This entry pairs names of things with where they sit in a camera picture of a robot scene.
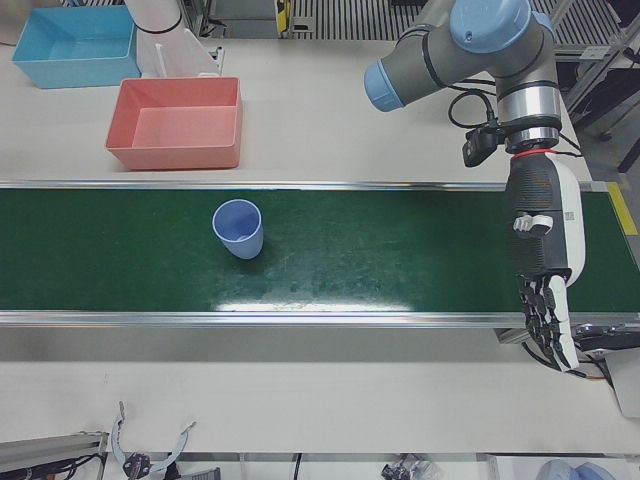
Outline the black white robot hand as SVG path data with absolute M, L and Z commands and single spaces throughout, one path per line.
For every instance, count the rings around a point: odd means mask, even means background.
M 505 190 L 508 249 L 518 275 L 525 328 L 543 362 L 560 372 L 579 366 L 568 288 L 586 261 L 583 209 L 573 172 L 550 150 L 514 156 Z

